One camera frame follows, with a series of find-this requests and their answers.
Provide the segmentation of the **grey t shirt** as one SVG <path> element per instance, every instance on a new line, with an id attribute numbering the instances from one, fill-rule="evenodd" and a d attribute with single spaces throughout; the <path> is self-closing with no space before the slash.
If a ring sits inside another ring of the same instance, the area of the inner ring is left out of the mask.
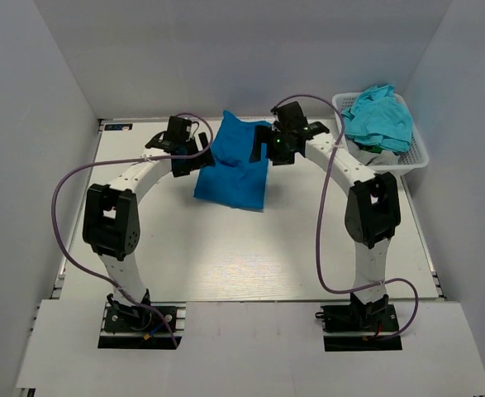
<path id="1" fill-rule="evenodd" d="M 362 151 L 359 148 L 355 152 L 355 157 L 363 165 L 368 166 L 386 166 L 386 165 L 397 165 L 400 156 L 392 151 L 387 151 L 383 149 L 382 153 L 369 153 L 367 151 Z"/>

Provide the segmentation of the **blue label sticker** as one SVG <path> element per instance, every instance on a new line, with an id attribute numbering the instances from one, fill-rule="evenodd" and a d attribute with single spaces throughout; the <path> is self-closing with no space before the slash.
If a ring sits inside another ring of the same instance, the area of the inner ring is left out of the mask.
<path id="1" fill-rule="evenodd" d="M 133 128 L 132 123 L 112 123 L 104 126 L 105 131 L 130 131 Z"/>

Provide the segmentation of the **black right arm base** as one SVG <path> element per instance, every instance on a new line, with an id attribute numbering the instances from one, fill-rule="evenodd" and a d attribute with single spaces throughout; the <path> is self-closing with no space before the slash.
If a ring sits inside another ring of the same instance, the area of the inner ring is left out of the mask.
<path id="1" fill-rule="evenodd" d="M 349 305 L 326 305 L 314 315 L 321 322 L 326 352 L 395 352 L 402 350 L 400 336 L 384 340 L 399 330 L 394 306 L 376 313 L 366 325 L 353 320 Z"/>

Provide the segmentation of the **light blue t shirt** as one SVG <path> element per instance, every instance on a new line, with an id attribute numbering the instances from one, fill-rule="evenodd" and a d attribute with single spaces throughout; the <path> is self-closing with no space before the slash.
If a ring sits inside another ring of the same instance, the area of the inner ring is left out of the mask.
<path id="1" fill-rule="evenodd" d="M 356 144 L 380 146 L 394 153 L 411 148 L 413 118 L 408 108 L 397 101 L 391 84 L 363 91 L 342 117 L 345 136 Z"/>

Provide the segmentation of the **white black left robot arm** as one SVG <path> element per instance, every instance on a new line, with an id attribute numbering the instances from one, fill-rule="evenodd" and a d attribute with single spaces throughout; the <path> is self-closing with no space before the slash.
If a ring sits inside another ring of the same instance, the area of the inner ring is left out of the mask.
<path id="1" fill-rule="evenodd" d="M 140 276 L 136 248 L 140 242 L 139 204 L 165 176 L 181 177 L 214 166 L 212 134 L 193 136 L 165 131 L 154 137 L 142 157 L 106 184 L 88 188 L 83 241 L 99 257 L 113 285 L 113 300 L 126 307 L 147 305 L 150 292 Z"/>

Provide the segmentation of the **green garment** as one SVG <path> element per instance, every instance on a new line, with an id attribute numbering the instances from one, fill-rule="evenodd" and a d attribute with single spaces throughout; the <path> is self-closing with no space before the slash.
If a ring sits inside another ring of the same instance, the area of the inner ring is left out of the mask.
<path id="1" fill-rule="evenodd" d="M 367 151 L 369 153 L 379 154 L 379 153 L 382 153 L 383 152 L 383 148 L 380 147 L 380 146 L 366 146 L 366 145 L 361 145 L 361 144 L 357 143 L 357 147 L 360 150 Z"/>

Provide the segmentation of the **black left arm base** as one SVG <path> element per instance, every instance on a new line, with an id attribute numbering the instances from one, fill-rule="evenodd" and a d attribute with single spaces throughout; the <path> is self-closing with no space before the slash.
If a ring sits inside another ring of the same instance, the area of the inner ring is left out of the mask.
<path id="1" fill-rule="evenodd" d="M 175 350 L 183 338 L 186 307 L 161 304 L 162 315 L 118 303 L 107 296 L 97 348 L 106 350 Z"/>

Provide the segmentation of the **white plastic basket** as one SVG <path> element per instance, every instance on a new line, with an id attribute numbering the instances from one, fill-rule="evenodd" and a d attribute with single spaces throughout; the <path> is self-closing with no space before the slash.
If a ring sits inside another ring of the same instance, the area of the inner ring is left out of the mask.
<path id="1" fill-rule="evenodd" d="M 332 98 L 341 145 L 373 170 L 403 176 L 429 164 L 425 144 L 402 96 L 391 85 Z"/>

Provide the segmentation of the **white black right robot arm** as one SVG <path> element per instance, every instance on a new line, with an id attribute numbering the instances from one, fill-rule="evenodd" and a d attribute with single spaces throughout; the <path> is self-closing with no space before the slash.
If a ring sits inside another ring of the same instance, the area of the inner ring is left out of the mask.
<path id="1" fill-rule="evenodd" d="M 389 244 L 401 223 L 396 178 L 361 164 L 321 122 L 297 130 L 257 126 L 250 161 L 292 165 L 301 155 L 326 172 L 346 195 L 345 229 L 354 241 L 355 275 L 350 300 L 372 313 L 388 304 L 385 286 Z"/>

